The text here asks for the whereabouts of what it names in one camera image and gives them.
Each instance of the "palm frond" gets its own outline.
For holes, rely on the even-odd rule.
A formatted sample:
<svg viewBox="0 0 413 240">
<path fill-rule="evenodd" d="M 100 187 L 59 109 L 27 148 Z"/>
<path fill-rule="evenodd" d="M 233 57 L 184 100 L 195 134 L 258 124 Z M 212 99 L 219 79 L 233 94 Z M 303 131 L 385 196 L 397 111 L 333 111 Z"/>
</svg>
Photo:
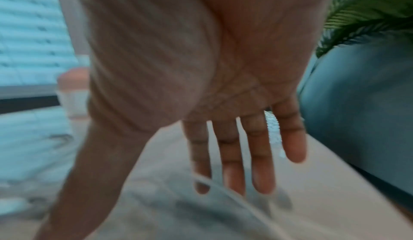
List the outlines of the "palm frond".
<svg viewBox="0 0 413 240">
<path fill-rule="evenodd" d="M 364 21 L 411 15 L 413 0 L 333 0 L 324 27 L 338 29 Z"/>
<path fill-rule="evenodd" d="M 378 38 L 406 35 L 413 37 L 413 16 L 363 21 L 341 29 L 325 29 L 316 56 L 319 58 L 336 46 L 369 43 Z"/>
</svg>

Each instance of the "window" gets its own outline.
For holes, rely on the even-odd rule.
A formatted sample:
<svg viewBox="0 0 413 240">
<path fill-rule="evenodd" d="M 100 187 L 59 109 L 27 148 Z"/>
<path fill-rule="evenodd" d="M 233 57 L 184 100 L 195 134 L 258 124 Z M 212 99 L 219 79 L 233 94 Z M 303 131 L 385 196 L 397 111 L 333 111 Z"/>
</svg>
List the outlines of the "window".
<svg viewBox="0 0 413 240">
<path fill-rule="evenodd" d="M 54 95 L 56 77 L 87 59 L 76 56 L 59 0 L 0 0 L 0 99 Z"/>
</svg>

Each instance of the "finger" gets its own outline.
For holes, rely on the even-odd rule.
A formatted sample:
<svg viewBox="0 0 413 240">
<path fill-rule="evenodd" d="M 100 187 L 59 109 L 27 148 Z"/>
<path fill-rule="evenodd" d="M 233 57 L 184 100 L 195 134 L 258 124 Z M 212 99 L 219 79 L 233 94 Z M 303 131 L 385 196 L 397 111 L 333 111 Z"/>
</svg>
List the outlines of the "finger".
<svg viewBox="0 0 413 240">
<path fill-rule="evenodd" d="M 182 127 L 188 140 L 189 157 L 193 172 L 211 178 L 207 123 L 183 121 Z M 195 190 L 200 194 L 206 194 L 210 188 L 205 184 L 195 183 Z"/>
<path fill-rule="evenodd" d="M 255 189 L 270 194 L 275 188 L 274 165 L 264 111 L 241 117 L 251 152 L 251 171 Z"/>
<path fill-rule="evenodd" d="M 224 185 L 244 195 L 245 175 L 237 121 L 213 121 L 212 125 L 221 154 Z"/>
<path fill-rule="evenodd" d="M 273 105 L 272 112 L 280 124 L 281 139 L 288 159 L 295 163 L 303 162 L 307 155 L 307 138 L 297 98 L 294 95 Z"/>
</svg>

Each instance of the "green plant leaf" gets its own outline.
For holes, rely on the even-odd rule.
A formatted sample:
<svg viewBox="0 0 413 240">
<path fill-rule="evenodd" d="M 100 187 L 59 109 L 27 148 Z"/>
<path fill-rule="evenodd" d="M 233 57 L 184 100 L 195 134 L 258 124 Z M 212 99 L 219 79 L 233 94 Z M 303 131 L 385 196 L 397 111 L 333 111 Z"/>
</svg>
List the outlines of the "green plant leaf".
<svg viewBox="0 0 413 240">
<path fill-rule="evenodd" d="M 338 29 L 347 25 L 382 18 L 406 18 L 413 15 L 413 0 L 333 0 L 325 28 Z"/>
<path fill-rule="evenodd" d="M 336 46 L 369 43 L 378 38 L 388 40 L 400 35 L 413 37 L 413 16 L 387 17 L 355 23 L 341 29 L 325 29 L 316 56 L 319 58 Z"/>
</svg>

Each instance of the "window blinds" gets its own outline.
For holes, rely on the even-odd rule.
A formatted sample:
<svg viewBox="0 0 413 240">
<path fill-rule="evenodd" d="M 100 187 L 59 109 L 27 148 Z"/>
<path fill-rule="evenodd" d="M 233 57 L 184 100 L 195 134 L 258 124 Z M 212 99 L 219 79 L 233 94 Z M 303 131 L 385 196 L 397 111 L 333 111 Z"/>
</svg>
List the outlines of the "window blinds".
<svg viewBox="0 0 413 240">
<path fill-rule="evenodd" d="M 0 89 L 55 85 L 78 65 L 59 0 L 0 0 Z"/>
</svg>

